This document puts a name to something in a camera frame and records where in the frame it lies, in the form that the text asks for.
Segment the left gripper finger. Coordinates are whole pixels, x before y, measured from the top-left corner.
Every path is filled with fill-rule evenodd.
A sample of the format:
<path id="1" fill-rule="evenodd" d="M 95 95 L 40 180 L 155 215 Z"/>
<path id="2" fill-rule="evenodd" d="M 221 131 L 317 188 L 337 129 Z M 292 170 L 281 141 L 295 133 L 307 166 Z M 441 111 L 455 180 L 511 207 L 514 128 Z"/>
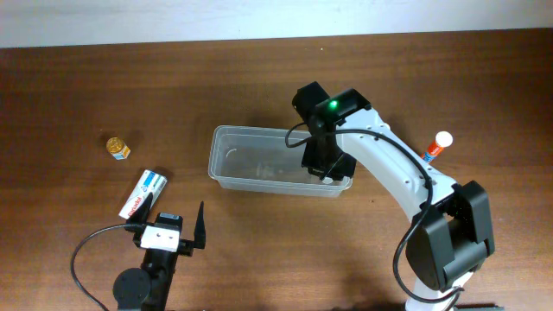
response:
<path id="1" fill-rule="evenodd" d="M 145 197 L 137 197 L 137 200 L 131 205 L 126 220 L 126 230 L 136 230 L 140 225 L 145 225 L 152 207 L 153 194 L 149 193 Z"/>
<path id="2" fill-rule="evenodd" d="M 203 250 L 206 247 L 207 231 L 204 220 L 204 202 L 200 203 L 194 227 L 194 248 Z"/>

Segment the orange tube white cap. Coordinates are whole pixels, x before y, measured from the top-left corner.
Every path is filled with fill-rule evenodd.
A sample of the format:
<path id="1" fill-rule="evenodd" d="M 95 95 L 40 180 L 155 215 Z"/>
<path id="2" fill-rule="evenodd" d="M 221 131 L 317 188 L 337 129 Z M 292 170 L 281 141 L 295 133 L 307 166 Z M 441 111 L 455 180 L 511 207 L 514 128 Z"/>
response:
<path id="1" fill-rule="evenodd" d="M 454 138 L 448 131 L 439 131 L 435 135 L 434 141 L 428 146 L 428 148 L 421 154 L 422 159 L 430 163 L 438 157 L 443 150 L 453 144 Z"/>

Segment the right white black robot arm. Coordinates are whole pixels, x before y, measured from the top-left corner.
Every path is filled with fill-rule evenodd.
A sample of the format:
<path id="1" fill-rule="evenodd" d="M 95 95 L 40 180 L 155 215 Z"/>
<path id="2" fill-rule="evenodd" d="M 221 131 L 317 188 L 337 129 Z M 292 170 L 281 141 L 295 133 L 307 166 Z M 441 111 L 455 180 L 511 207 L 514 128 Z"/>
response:
<path id="1" fill-rule="evenodd" d="M 495 251 L 486 190 L 434 169 L 354 89 L 330 96 L 312 82 L 298 89 L 292 105 L 310 134 L 300 144 L 311 175 L 341 181 L 362 165 L 406 214 L 410 227 L 392 259 L 409 297 L 406 309 L 453 310 L 465 283 Z"/>

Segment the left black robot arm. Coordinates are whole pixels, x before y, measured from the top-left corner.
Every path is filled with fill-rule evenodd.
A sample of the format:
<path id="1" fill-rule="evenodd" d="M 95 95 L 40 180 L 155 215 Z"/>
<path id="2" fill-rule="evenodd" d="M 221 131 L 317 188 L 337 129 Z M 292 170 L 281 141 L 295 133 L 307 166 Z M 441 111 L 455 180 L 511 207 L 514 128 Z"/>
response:
<path id="1" fill-rule="evenodd" d="M 181 238 L 183 217 L 158 213 L 154 222 L 147 218 L 153 206 L 148 194 L 126 220 L 127 231 L 133 232 L 133 243 L 145 250 L 138 268 L 129 268 L 116 278 L 112 293 L 119 310 L 163 310 L 179 256 L 191 257 L 194 250 L 203 250 L 207 234 L 204 205 L 200 204 L 194 227 L 194 238 Z"/>

